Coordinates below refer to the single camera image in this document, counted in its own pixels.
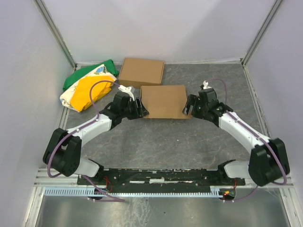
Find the red wire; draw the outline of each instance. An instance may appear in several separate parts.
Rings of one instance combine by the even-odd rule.
[[[233,187],[233,190],[237,187],[237,179],[235,178],[234,180],[235,180],[235,185]]]
[[[109,190],[109,192],[111,192],[111,191],[112,191],[112,189],[113,189],[112,183],[109,181],[109,179],[108,179],[108,177],[107,177],[107,176],[104,178],[104,180],[106,180],[106,190],[107,190],[108,183],[109,183],[109,184],[110,184],[110,190]]]

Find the metal frame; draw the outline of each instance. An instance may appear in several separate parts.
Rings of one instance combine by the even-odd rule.
[[[283,0],[276,0],[274,5],[272,6],[271,10],[269,11],[268,15],[266,16],[261,28],[259,29],[256,37],[254,38],[254,41],[250,45],[249,49],[247,50],[247,53],[245,57],[242,60],[242,65],[245,66],[251,59],[253,53],[257,49],[261,39],[263,38],[265,32],[267,31],[269,25],[271,24],[272,20],[274,19],[276,13],[278,12]]]
[[[219,188],[211,188],[210,192],[194,192],[194,193],[110,193],[114,197],[160,197],[160,198],[222,198],[223,196],[219,194]],[[45,196],[66,196],[66,197],[104,197],[99,192],[95,192],[93,187],[46,187]]]
[[[71,53],[70,53],[69,49],[67,48],[66,43],[64,42],[58,28],[56,27],[55,23],[53,22],[53,19],[50,15],[49,11],[47,10],[45,3],[43,2],[43,0],[34,0],[34,2],[37,5],[44,20],[46,21],[49,29],[51,30],[54,38],[56,39],[58,45],[62,49],[67,61],[75,69],[77,64],[75,63],[73,57],[71,56]]]
[[[58,30],[58,28],[55,26],[43,0],[34,0],[36,3],[38,9],[40,10],[42,16],[44,17],[45,21],[47,22],[51,32],[53,33],[56,41],[58,42],[59,46],[61,47],[64,55],[66,56],[69,64],[76,69],[77,64],[73,60],[73,57],[71,56],[65,42],[63,41],[63,38]],[[256,37],[254,38],[254,41],[252,42],[250,48],[247,51],[247,54],[242,60],[243,69],[245,72],[245,77],[247,80],[247,83],[250,88],[250,94],[253,99],[254,107],[257,112],[258,121],[261,126],[261,131],[265,135],[269,135],[269,131],[267,128],[267,125],[265,123],[264,115],[262,112],[262,109],[260,107],[260,104],[258,102],[257,95],[254,91],[253,84],[250,80],[249,72],[246,68],[247,63],[251,59],[253,53],[255,52],[258,44],[260,43],[262,37],[264,36],[265,32],[267,31],[270,23],[272,22],[274,16],[276,15],[279,7],[281,6],[283,0],[276,0],[273,7],[271,8],[270,12],[268,13],[264,23],[262,24],[260,30],[258,31]],[[60,120],[59,127],[65,129],[66,122],[69,115],[69,109],[64,108]],[[25,215],[25,219],[23,222],[24,227],[34,227],[36,226],[36,222],[38,219],[39,211],[42,206],[42,200],[44,197],[44,192],[46,187],[72,187],[72,188],[91,188],[92,186],[85,186],[85,185],[77,185],[77,178],[78,175],[72,175],[70,177],[65,176],[59,176],[57,178],[49,178],[47,176],[46,169],[39,169],[36,177],[36,181],[33,187],[32,195],[30,198],[30,202],[28,205],[28,209]],[[238,186],[238,188],[254,188],[256,185],[251,180],[246,180],[245,186]],[[226,188],[226,186],[216,186],[212,188]],[[288,177],[287,185],[276,185],[276,184],[268,184],[265,187],[262,187],[263,189],[268,188],[279,188],[280,193],[283,200],[283,205],[285,207],[289,222],[292,227],[299,227],[303,226],[303,218],[302,218],[302,210],[300,207],[300,204],[298,203],[298,198],[296,195],[296,192],[294,190],[294,186],[292,183],[292,179]]]

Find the brown cardboard box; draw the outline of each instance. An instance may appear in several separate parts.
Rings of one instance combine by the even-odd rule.
[[[125,58],[119,75],[119,83],[134,88],[161,85],[163,68],[164,61]]]
[[[150,114],[146,118],[190,119],[182,113],[187,96],[184,85],[142,86],[141,99]]]

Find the white wall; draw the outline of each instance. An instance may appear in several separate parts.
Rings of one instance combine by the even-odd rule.
[[[77,63],[244,57],[275,0],[44,0]]]
[[[21,226],[71,66],[32,0],[0,4],[0,222]]]
[[[303,205],[303,1],[284,1],[248,63],[273,137],[286,144],[291,176]]]

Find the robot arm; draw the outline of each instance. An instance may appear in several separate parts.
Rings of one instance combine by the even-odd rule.
[[[94,137],[116,127],[123,118],[133,120],[143,118],[148,114],[141,99],[134,98],[131,87],[125,87],[123,92],[117,92],[113,102],[89,121],[68,130],[56,129],[46,148],[43,162],[48,164],[52,152],[62,138],[76,131],[57,150],[51,167],[65,176],[79,174],[95,177],[103,171],[103,166],[92,160],[81,158],[81,148]]]
[[[213,88],[201,86],[198,96],[189,95],[183,113],[214,123],[231,134],[249,152],[250,160],[247,162],[231,160],[220,165],[224,166],[224,175],[227,177],[251,178],[258,186],[264,186],[282,177],[277,162],[264,143],[272,148],[285,174],[289,174],[286,149],[282,140],[272,140],[251,128],[229,106],[219,103]]]

